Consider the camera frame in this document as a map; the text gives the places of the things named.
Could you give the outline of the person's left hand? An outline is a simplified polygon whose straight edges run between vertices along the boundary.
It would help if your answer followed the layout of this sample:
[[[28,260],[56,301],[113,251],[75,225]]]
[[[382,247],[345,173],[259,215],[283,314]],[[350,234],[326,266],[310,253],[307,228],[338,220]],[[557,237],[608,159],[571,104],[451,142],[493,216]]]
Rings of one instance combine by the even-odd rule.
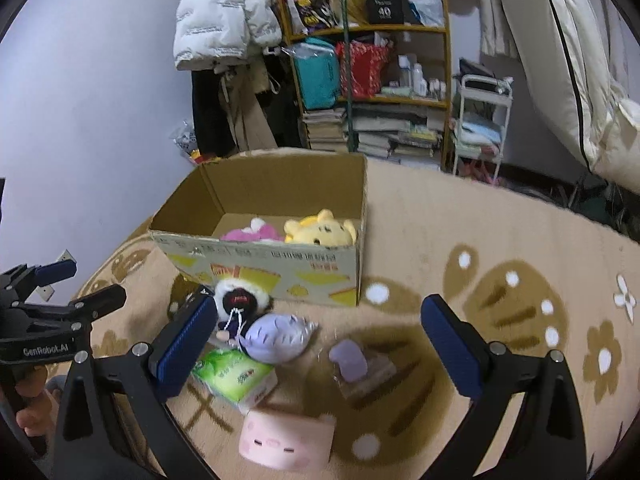
[[[37,365],[15,385],[26,403],[16,412],[15,420],[27,437],[52,437],[55,433],[62,393],[60,389],[50,390],[47,381],[48,370]]]

